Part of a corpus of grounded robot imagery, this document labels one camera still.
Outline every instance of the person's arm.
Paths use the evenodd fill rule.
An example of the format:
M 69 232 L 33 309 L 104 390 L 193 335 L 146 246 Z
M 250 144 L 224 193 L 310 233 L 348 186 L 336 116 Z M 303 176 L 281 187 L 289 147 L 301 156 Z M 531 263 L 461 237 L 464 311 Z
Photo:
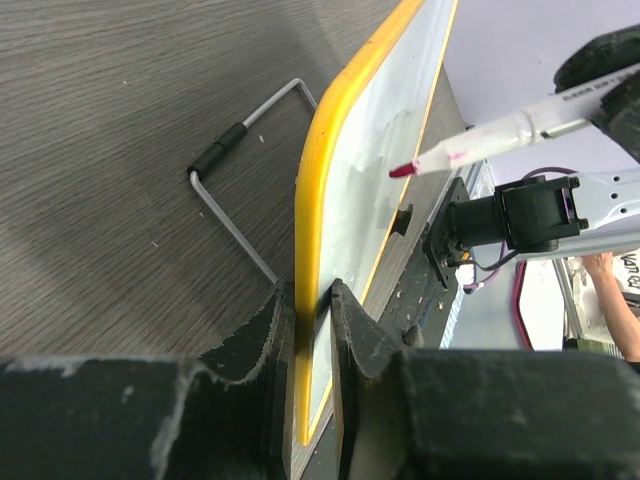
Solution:
M 602 253 L 582 258 L 596 287 L 600 309 L 611 338 L 628 362 L 640 362 L 640 321 L 633 314 L 613 275 L 613 255 Z

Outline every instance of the black cable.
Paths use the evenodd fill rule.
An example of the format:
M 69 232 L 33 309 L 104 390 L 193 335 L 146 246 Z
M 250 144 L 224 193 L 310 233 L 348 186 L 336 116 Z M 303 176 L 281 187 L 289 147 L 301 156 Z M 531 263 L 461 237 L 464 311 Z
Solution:
M 513 260 L 516 255 L 518 255 L 518 252 L 516 250 L 512 250 L 509 253 L 507 253 L 504 257 L 502 257 L 500 260 L 498 260 L 496 263 L 494 263 L 493 265 L 489 265 L 488 267 L 483 267 L 475 260 L 460 260 L 459 262 L 452 262 L 451 264 L 449 264 L 449 266 L 459 267 L 460 265 L 475 265 L 483 272 L 493 272 L 494 270 L 497 270 L 498 268 L 502 267 L 505 263 Z

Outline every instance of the yellow frame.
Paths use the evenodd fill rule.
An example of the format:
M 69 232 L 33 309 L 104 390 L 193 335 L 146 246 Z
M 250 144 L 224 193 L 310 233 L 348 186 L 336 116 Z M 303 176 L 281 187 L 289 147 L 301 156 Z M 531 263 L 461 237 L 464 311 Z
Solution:
M 331 83 L 311 122 L 305 141 L 295 197 L 295 310 L 296 310 L 296 423 L 298 441 L 307 445 L 317 427 L 324 410 L 332 382 L 325 391 L 318 414 L 309 425 L 311 401 L 311 376 L 313 367 L 313 342 L 318 300 L 318 280 L 320 274 L 320 244 L 322 240 L 322 214 L 324 194 L 327 185 L 329 165 L 335 150 L 340 130 L 371 78 L 378 71 L 411 21 L 426 0 L 402 0 L 395 10 L 380 25 L 367 43 L 356 53 L 344 70 Z M 436 80 L 440 73 L 445 47 L 457 8 L 454 5 L 447 27 L 445 42 L 440 53 Z M 416 154 L 422 142 L 431 102 L 435 91 L 434 82 L 424 115 L 422 131 L 416 146 Z M 402 197 L 409 181 L 405 183 Z M 382 256 L 385 244 L 378 252 L 371 275 L 364 289 L 361 303 L 364 302 L 369 286 Z

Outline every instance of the metal frame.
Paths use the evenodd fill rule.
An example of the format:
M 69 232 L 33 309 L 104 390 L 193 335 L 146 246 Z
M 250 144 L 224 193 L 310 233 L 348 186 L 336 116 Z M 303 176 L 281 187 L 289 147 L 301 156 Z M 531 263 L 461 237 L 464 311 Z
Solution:
M 289 83 L 287 83 L 284 87 L 274 93 L 271 97 L 267 99 L 262 105 L 260 105 L 251 115 L 245 118 L 242 121 L 242 125 L 245 128 L 249 128 L 253 125 L 262 115 L 264 115 L 267 110 L 273 107 L 280 99 L 282 99 L 287 93 L 289 93 L 294 88 L 298 88 L 298 90 L 302 93 L 307 103 L 313 108 L 315 111 L 318 108 L 318 103 L 315 98 L 307 88 L 307 85 L 300 79 L 294 78 Z M 213 197 L 209 194 L 206 188 L 202 185 L 200 176 L 198 172 L 192 171 L 189 174 L 189 181 L 191 182 L 191 186 L 196 191 L 198 196 L 204 201 L 204 203 L 209 207 L 209 210 L 213 212 L 213 214 L 220 220 L 222 225 L 233 235 L 233 238 L 236 239 L 238 244 L 244 249 L 245 252 L 251 257 L 251 259 L 255 262 L 255 264 L 262 270 L 262 272 L 267 276 L 267 278 L 271 281 L 271 283 L 276 283 L 278 281 L 278 276 L 271 270 L 269 265 L 263 260 L 263 258 L 256 252 L 253 246 L 249 243 L 246 237 L 238 230 L 238 227 L 231 221 L 231 219 L 224 213 L 222 207 L 218 205 L 218 203 L 213 199 Z

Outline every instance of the marker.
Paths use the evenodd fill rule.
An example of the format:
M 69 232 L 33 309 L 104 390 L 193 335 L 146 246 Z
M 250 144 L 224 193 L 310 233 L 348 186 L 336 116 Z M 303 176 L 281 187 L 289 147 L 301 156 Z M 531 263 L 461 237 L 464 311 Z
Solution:
M 550 140 L 589 125 L 600 100 L 640 70 L 636 63 L 596 80 L 544 98 L 522 110 L 441 141 L 410 163 L 389 172 L 391 178 L 455 170 L 493 155 Z

